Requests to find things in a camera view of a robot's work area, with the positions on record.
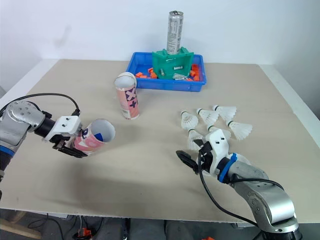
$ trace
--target robotic arm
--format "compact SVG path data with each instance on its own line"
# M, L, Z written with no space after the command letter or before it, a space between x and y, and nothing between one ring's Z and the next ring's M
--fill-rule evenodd
M25 100L14 100L6 105L0 114L2 115L0 121L0 181L5 175L4 171L11 158L26 138L27 132L34 132L43 137L45 141L54 144L54 149L62 153L76 158L87 156L82 151L66 146L66 141L76 136L81 130L79 109L76 109L71 116L61 116L57 121L53 121L52 115L46 111L40 111L36 104Z
M252 166L242 155L229 154L229 144L221 129L210 132L204 140L195 140L195 143L200 147L197 162L183 151L176 153L183 163L200 175L205 190L220 210L259 227L266 240L302 239L293 202L282 186L269 180L263 170ZM203 174L234 188L249 204L256 223L222 208L211 195Z

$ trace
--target printed cup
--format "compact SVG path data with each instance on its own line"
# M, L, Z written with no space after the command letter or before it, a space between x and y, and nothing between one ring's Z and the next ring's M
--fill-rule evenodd
M96 119L74 139L73 147L90 155L115 136L115 127L109 121Z
M130 120L136 119L140 114L136 85L137 79L131 72L121 73L114 80L114 86L120 102L122 115Z

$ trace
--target blue ring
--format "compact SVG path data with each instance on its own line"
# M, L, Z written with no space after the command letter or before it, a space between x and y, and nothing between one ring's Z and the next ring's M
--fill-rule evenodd
M15 155L15 152L12 151L11 149L5 147L5 146L1 146L0 145L0 151L5 152L6 154L9 154L11 156Z
M225 165L224 169L222 170L222 172L219 176L219 179L218 179L219 182L224 183L224 178L225 178L226 174L228 173L231 165L234 164L235 161L237 161L237 159L238 159L237 154L233 153L230 158L230 161Z

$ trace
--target blue plastic tray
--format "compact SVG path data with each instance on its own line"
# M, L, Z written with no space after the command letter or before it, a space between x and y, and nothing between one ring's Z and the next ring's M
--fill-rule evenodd
M193 56L192 63L197 64L199 67L200 81L185 81L185 80L174 80L174 79L137 77L136 78L137 88L200 92L202 86L207 83L204 59L201 55L195 54ZM143 75L149 76L149 73L148 73L149 68L152 68L152 53L151 52L134 52L126 71L134 75L141 72L143 73Z

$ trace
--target silver can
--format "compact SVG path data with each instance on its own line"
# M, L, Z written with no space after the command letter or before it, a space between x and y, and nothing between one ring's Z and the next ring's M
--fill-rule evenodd
M166 51L168 54L178 54L180 51L180 41L184 13L182 11L169 12L168 37Z

